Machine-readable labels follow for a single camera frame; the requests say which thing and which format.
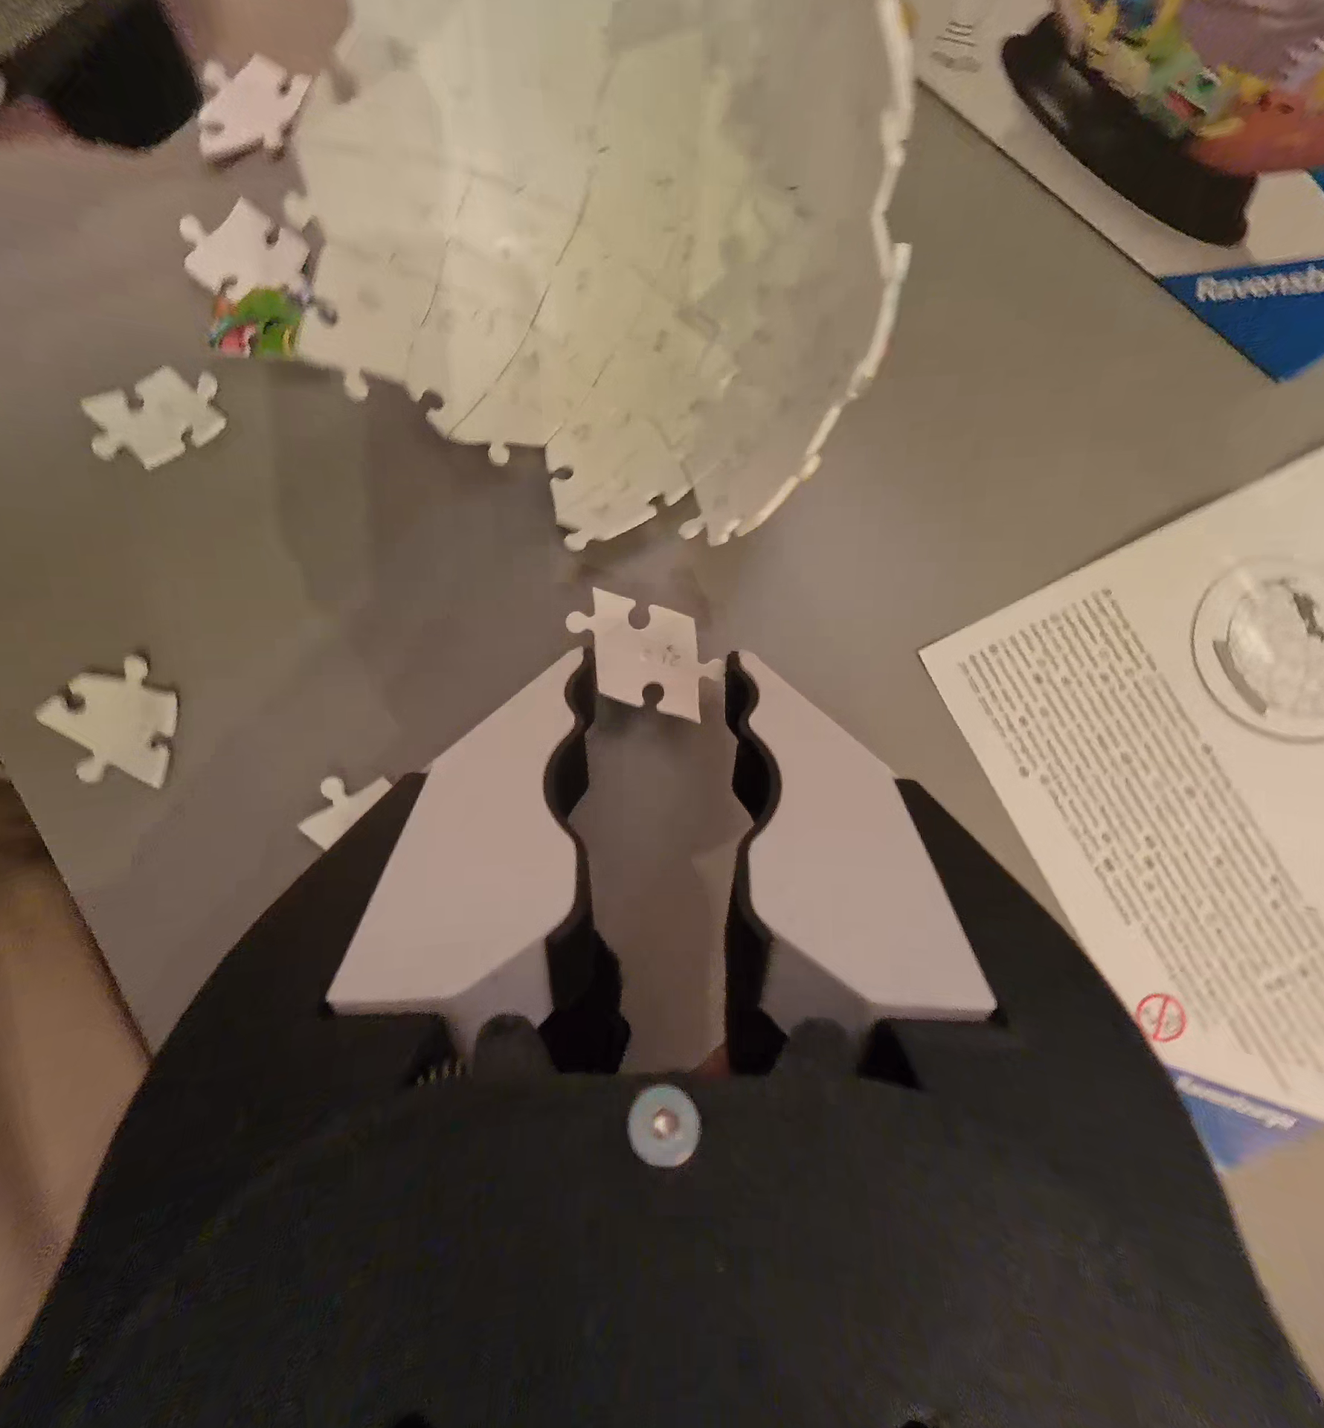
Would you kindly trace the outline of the colourful puzzle piece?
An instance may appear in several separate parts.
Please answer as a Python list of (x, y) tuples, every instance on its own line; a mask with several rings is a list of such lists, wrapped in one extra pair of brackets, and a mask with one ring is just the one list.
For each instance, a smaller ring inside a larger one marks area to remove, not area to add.
[(207, 347), (248, 360), (296, 360), (296, 340), (309, 306), (308, 288), (256, 286), (213, 295)]

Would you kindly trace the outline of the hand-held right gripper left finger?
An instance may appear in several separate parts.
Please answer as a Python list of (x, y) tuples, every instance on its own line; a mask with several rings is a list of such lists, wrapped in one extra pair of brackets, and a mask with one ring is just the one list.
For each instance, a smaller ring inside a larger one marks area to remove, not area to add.
[(427, 1013), (473, 1058), (520, 1017), (566, 1074), (621, 1067), (621, 970), (570, 814), (596, 710), (589, 649), (560, 656), (421, 776), (328, 990), (335, 1013)]

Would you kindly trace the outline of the white instruction leaflet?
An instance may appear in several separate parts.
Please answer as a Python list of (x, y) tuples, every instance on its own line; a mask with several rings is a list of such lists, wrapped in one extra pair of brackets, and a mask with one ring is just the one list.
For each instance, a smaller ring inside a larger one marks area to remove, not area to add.
[(1218, 1168), (1324, 1125), (1324, 447), (921, 652)]

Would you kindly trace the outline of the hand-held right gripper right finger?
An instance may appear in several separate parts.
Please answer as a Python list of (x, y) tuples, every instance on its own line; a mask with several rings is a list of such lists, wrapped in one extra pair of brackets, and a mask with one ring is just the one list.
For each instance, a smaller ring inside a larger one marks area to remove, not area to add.
[(724, 923), (730, 1071), (769, 1071), (810, 1020), (865, 1049), (889, 1020), (991, 1019), (900, 776), (749, 651), (726, 657), (724, 718), (749, 817)]

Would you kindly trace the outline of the blue puzzle box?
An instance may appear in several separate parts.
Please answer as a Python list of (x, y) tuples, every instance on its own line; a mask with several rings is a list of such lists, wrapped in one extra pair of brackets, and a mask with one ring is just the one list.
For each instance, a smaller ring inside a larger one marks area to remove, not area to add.
[(1324, 358), (1324, 1), (912, 7), (920, 80), (1203, 326)]

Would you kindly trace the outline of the partly built puzzle ball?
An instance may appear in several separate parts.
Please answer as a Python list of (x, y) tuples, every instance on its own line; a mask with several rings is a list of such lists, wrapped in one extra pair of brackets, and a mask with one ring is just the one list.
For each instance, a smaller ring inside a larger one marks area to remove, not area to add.
[(540, 450), (566, 544), (764, 523), (891, 340), (901, 3), (352, 3), (296, 125), (296, 357)]

